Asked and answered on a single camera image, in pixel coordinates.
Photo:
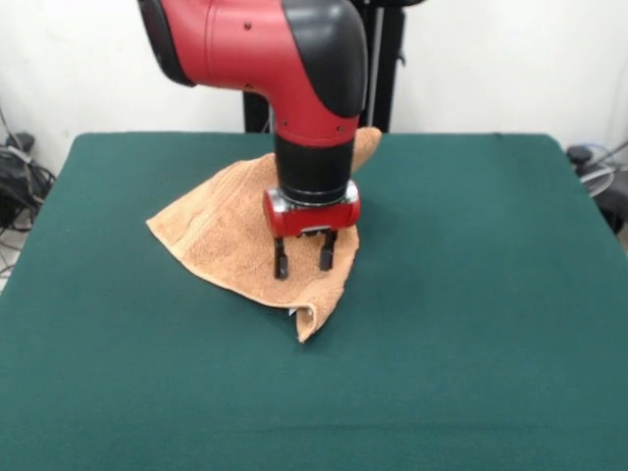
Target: green table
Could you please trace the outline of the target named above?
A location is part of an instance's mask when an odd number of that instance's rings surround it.
[[[628,263],[542,135],[387,135],[312,341],[144,221],[268,135],[80,136],[0,298],[0,469],[628,469]]]

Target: towel fold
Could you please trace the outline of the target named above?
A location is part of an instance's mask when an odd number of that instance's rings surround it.
[[[352,171],[375,152],[382,134],[358,130]],[[262,209],[263,191],[277,186],[274,154],[236,162],[147,221],[158,240],[192,274],[260,304],[296,310],[306,342],[328,320],[344,291],[359,246],[355,227],[339,232],[334,268],[319,270],[320,235],[286,239],[289,277],[273,276],[274,244]]]

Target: black stand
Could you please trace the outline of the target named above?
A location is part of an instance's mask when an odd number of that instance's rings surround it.
[[[423,3],[424,0],[351,0],[362,16],[366,30],[369,75],[368,94],[360,127],[375,126],[381,132],[391,127],[396,65],[400,60],[404,7]],[[270,132],[269,106],[266,99],[254,93],[244,94],[244,130],[246,132]]]

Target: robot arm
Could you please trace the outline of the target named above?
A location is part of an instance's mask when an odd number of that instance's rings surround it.
[[[285,236],[334,233],[359,214],[350,181],[367,81],[359,14],[349,0],[138,3],[169,79],[256,92],[273,107],[279,188],[267,192],[264,208],[280,247],[276,277],[285,278]],[[328,255],[321,257],[323,269],[331,268],[330,244],[333,250],[332,242],[326,244]]]

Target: white wall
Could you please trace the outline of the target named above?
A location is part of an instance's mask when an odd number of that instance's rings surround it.
[[[408,10],[392,131],[628,137],[626,0],[428,0]],[[85,131],[241,131],[239,93],[169,82],[134,0],[0,0],[0,100],[58,171]]]

